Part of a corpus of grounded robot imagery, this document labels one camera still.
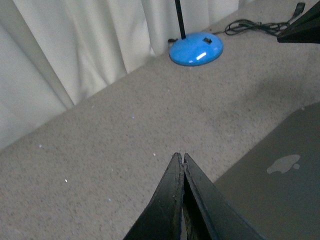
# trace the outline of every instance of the laptop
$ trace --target laptop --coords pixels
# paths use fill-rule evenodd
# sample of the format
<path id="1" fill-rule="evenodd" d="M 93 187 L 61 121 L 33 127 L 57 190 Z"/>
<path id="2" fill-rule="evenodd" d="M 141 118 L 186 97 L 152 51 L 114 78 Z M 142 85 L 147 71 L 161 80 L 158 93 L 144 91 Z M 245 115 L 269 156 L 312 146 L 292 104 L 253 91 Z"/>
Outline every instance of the laptop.
<path id="1" fill-rule="evenodd" d="M 320 240 L 320 103 L 299 109 L 214 185 L 268 240 Z"/>

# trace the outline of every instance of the gray carpet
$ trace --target gray carpet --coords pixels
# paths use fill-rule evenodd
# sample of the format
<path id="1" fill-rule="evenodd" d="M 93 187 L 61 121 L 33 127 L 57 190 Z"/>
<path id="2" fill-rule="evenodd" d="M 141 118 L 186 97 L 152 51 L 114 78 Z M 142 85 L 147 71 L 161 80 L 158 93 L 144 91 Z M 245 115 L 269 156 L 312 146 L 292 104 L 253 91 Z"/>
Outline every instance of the gray carpet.
<path id="1" fill-rule="evenodd" d="M 207 31 L 286 21 L 297 2 L 256 0 Z M 189 153 L 215 181 L 291 112 L 320 101 L 319 45 L 220 37 L 217 60 L 185 67 L 165 53 L 4 149 L 0 239 L 120 240 L 173 153 Z"/>

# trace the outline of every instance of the lamp pole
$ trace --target lamp pole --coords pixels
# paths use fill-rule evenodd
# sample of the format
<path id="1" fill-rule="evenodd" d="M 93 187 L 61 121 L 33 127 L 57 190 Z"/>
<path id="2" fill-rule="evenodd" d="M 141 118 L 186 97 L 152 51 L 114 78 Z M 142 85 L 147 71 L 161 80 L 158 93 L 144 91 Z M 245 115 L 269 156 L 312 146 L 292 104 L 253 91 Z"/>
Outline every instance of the lamp pole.
<path id="1" fill-rule="evenodd" d="M 185 39 L 186 38 L 186 32 L 185 32 L 184 19 L 182 17 L 182 10 L 181 10 L 180 0 L 175 0 L 175 8 L 176 8 L 176 13 L 178 15 L 181 38 Z"/>

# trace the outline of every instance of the electrical cord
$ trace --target electrical cord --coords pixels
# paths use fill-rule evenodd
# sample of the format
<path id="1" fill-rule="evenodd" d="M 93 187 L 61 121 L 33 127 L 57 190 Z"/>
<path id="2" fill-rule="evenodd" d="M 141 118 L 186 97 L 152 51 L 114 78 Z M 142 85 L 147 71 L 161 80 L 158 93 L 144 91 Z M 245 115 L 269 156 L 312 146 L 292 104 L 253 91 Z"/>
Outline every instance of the electrical cord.
<path id="1" fill-rule="evenodd" d="M 281 33 L 284 29 L 286 29 L 290 25 L 290 22 L 293 19 L 295 19 L 296 17 L 298 17 L 300 14 L 303 13 L 305 9 L 305 5 L 306 4 L 304 2 L 299 2 L 296 5 L 293 16 L 290 18 L 290 20 L 286 22 L 278 22 L 278 23 L 270 22 L 270 23 L 262 24 L 261 22 L 253 22 L 247 19 L 239 19 L 239 20 L 233 21 L 228 26 L 226 26 L 224 31 L 214 32 L 213 34 L 218 35 L 218 34 L 225 33 L 228 36 L 234 36 L 248 30 L 253 30 L 253 31 L 262 31 L 268 35 L 277 36 L 279 33 Z"/>

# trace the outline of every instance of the curtain fold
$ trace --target curtain fold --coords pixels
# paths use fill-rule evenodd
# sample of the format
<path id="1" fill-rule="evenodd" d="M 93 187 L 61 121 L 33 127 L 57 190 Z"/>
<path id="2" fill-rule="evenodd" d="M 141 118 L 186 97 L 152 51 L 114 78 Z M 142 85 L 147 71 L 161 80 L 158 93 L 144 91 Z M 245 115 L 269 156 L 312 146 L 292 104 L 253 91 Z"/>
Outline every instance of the curtain fold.
<path id="1" fill-rule="evenodd" d="M 201 31 L 250 1 L 181 0 L 185 31 Z M 0 150 L 179 37 L 174 0 L 3 0 Z"/>

